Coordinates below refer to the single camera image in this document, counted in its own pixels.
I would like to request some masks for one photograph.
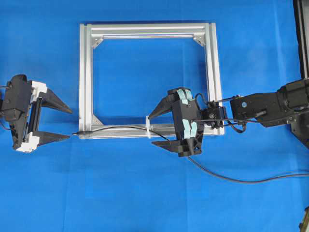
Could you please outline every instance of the black cable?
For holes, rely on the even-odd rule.
[[[233,128],[233,130],[236,131],[239,134],[244,133],[246,131],[246,129],[247,129],[247,123],[242,125],[242,130],[240,130],[240,129],[238,129],[238,128],[236,128],[234,126],[235,124],[238,124],[237,122],[236,123],[231,123],[231,121],[228,120],[227,123],[228,123],[227,125],[231,126]]]
[[[102,130],[107,130],[107,129],[112,129],[112,128],[132,128],[132,129],[138,129],[138,130],[144,130],[144,131],[147,131],[146,128],[141,128],[141,127],[134,127],[134,126],[111,126],[111,127],[104,127],[104,128],[101,128],[101,129],[97,129],[97,130],[91,130],[91,131],[79,131],[79,132],[76,132],[76,133],[73,133],[73,135],[79,135],[79,134],[91,134],[93,132],[96,132],[96,131],[102,131]],[[162,134],[156,132],[156,131],[153,131],[153,130],[149,130],[150,132],[156,134],[156,135],[159,135],[160,137],[162,137],[163,139],[167,140],[167,141],[170,141],[167,137],[163,136]],[[202,171],[214,176],[214,177],[217,177],[217,178],[220,178],[220,179],[224,179],[224,180],[228,180],[228,181],[232,181],[232,182],[237,182],[237,183],[242,183],[242,184],[258,184],[258,183],[263,183],[263,182],[267,182],[267,181],[271,181],[271,180],[276,180],[276,179],[281,179],[281,178],[288,178],[288,177],[309,177],[309,173],[305,173],[305,174],[290,174],[290,175],[280,175],[280,176],[276,176],[276,177],[272,177],[272,178],[267,178],[267,179],[263,179],[263,180],[254,180],[254,181],[247,181],[247,180],[238,180],[238,179],[233,179],[233,178],[230,178],[230,177],[227,177],[227,176],[223,176],[223,175],[220,175],[220,174],[216,174],[212,171],[209,171],[208,169],[204,168],[202,165],[200,165],[198,162],[196,162],[194,159],[192,159],[191,157],[187,157],[195,166],[197,166],[199,169],[201,169]]]
[[[197,93],[194,98],[196,99],[198,96],[201,96],[204,104],[208,106],[208,102],[205,100],[204,95],[202,93]]]
[[[223,118],[223,119],[203,119],[203,120],[194,120],[195,122],[211,122],[211,121],[237,121],[237,122],[254,122],[254,123],[269,123],[273,121],[284,120],[287,117],[276,118],[272,120],[256,121],[256,120],[246,120],[246,119],[235,119],[235,118]]]
[[[132,128],[132,129],[138,129],[138,130],[144,130],[144,131],[147,131],[146,128],[142,128],[142,127],[134,127],[134,126],[111,126],[111,127],[104,127],[104,128],[101,128],[101,129],[97,129],[97,130],[89,130],[89,131],[79,131],[79,132],[76,132],[76,133],[73,133],[73,135],[79,135],[79,134],[92,134],[93,132],[97,132],[97,131],[104,131],[104,130],[107,130],[107,129],[112,129],[112,128]],[[167,137],[163,136],[162,134],[156,132],[156,131],[153,131],[153,130],[149,130],[150,132],[160,136],[161,138],[167,140],[167,141],[170,141]]]
[[[275,176],[275,177],[271,177],[271,178],[266,178],[266,179],[262,179],[262,180],[238,180],[238,179],[233,179],[230,177],[226,177],[224,175],[220,175],[217,173],[214,173],[206,168],[204,168],[202,165],[200,165],[198,162],[196,162],[194,159],[192,159],[191,157],[187,157],[196,167],[198,167],[200,170],[223,180],[228,180],[228,181],[232,181],[232,182],[236,182],[236,183],[242,183],[242,184],[259,184],[259,183],[264,183],[267,181],[271,181],[271,180],[276,180],[276,179],[283,179],[283,178],[289,178],[289,177],[309,177],[309,173],[303,173],[303,174],[289,174],[289,175],[279,175],[279,176]]]
[[[234,100],[234,99],[236,99],[237,97],[239,97],[239,96],[233,96],[233,97],[230,97],[230,98],[224,98],[224,99],[221,99],[221,100],[217,100],[216,102],[227,102],[227,101],[230,101],[230,100]]]

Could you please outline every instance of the metal corner bracket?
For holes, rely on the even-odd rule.
[[[93,114],[92,52],[103,40],[143,38],[193,38],[204,47],[207,93],[210,101],[222,99],[216,24],[81,24],[80,25],[80,74],[79,74],[79,131],[92,131],[112,125],[104,124]],[[151,124],[153,130],[164,136],[175,136],[173,124]],[[205,125],[204,135],[223,135],[224,128],[212,130]],[[106,129],[81,139],[142,138],[146,131],[137,129]]]

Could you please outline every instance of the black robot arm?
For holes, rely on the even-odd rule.
[[[277,92],[255,93],[245,97],[232,97],[220,101],[205,102],[206,108],[201,109],[197,100],[192,98],[191,90],[180,87],[168,91],[168,95],[149,115],[149,119],[172,112],[176,140],[153,142],[179,157],[200,154],[204,124],[217,129],[231,125],[241,133],[246,123],[252,121],[264,127],[281,124],[292,125],[292,133],[309,148],[309,80],[299,80],[282,86]],[[227,118],[226,109],[219,102],[230,101],[233,118]],[[243,130],[233,124],[240,124]]]

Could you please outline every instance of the blue surface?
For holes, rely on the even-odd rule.
[[[291,2],[2,0],[0,83],[18,73],[47,83],[74,114],[44,109],[40,129],[70,134],[78,130],[80,23],[205,21],[217,24],[223,97],[276,91],[300,79]],[[140,121],[170,88],[205,87],[191,40],[105,41],[94,62],[94,108],[106,123]],[[148,139],[71,138],[31,154],[11,144],[0,130],[1,231],[291,232],[309,205],[308,179],[229,183]],[[242,179],[309,169],[288,126],[228,128],[206,137],[196,159]]]

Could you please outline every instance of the blue tabletop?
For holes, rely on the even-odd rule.
[[[224,98],[276,91],[301,78],[291,0],[2,0],[0,84],[19,73],[46,83],[74,113],[43,109],[39,129],[75,132],[79,24],[140,22],[216,23]],[[104,41],[94,51],[94,112],[106,124],[143,122],[171,88],[206,94],[204,72],[193,40]],[[298,230],[309,179],[226,182],[153,146],[157,140],[74,137],[24,154],[0,130],[0,230]],[[196,160],[233,178],[309,169],[309,152],[287,125],[248,125],[244,134],[227,128],[224,136],[205,137],[202,149]]]

